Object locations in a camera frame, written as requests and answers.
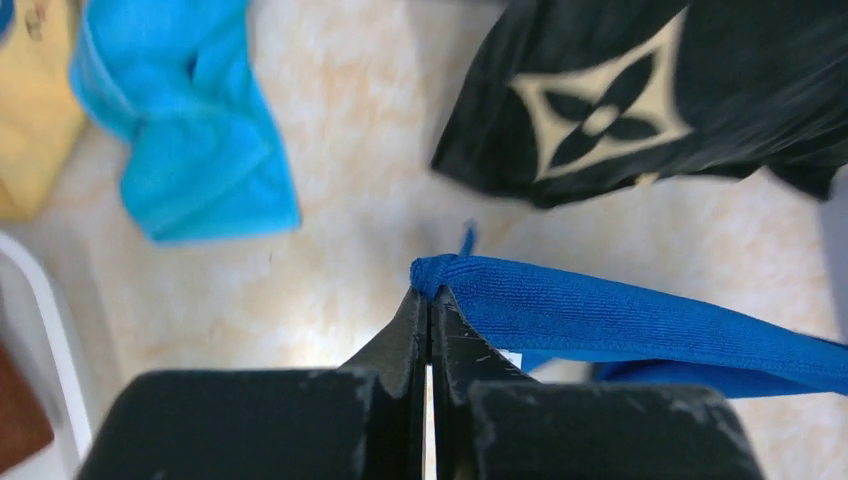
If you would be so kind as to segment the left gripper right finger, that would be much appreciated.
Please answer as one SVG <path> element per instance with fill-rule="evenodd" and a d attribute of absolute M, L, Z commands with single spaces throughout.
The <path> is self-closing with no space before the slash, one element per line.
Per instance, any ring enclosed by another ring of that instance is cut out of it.
<path fill-rule="evenodd" d="M 700 386 L 546 384 L 441 288 L 430 308 L 441 479 L 759 479 L 729 403 Z"/>

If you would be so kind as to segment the brown towel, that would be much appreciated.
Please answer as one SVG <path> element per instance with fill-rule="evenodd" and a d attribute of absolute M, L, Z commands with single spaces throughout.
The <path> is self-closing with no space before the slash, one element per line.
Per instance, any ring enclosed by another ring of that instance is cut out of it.
<path fill-rule="evenodd" d="M 33 389 L 1 346 L 1 473 L 38 453 L 54 430 Z"/>

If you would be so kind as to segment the dark blue towel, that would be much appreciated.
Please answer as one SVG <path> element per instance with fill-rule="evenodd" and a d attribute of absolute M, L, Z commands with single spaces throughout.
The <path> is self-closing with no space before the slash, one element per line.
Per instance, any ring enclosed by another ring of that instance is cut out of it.
<path fill-rule="evenodd" d="M 461 250 L 415 260 L 412 287 L 452 292 L 466 321 L 531 371 L 552 359 L 591 363 L 594 379 L 685 383 L 728 398 L 845 394 L 847 348 L 713 304 Z"/>

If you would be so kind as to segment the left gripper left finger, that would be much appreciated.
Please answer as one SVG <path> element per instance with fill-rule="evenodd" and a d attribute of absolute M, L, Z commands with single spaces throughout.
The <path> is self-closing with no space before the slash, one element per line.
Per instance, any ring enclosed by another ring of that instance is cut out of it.
<path fill-rule="evenodd" d="M 408 291 L 337 368 L 157 370 L 112 404 L 82 479 L 419 479 L 428 313 Z"/>

